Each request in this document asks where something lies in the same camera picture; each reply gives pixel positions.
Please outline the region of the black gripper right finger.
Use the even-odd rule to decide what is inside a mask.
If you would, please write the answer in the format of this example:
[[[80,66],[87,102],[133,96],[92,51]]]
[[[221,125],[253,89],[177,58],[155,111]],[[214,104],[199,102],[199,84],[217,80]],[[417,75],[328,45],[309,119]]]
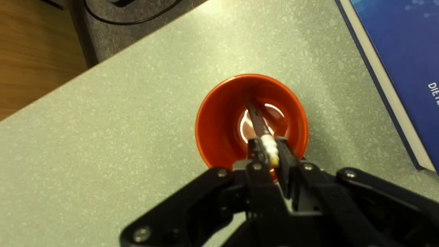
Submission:
[[[297,213],[328,220],[328,235],[350,247],[439,247],[438,202],[354,167],[332,176],[276,143],[284,195]]]

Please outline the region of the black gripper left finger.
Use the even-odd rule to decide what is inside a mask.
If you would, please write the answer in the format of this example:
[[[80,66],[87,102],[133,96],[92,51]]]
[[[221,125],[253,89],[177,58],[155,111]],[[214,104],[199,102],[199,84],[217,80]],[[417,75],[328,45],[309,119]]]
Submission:
[[[249,141],[250,158],[234,170],[212,167],[125,226],[121,247],[199,247],[228,226],[234,215],[246,221],[225,242],[272,243],[284,200],[271,176],[271,155],[261,139]]]

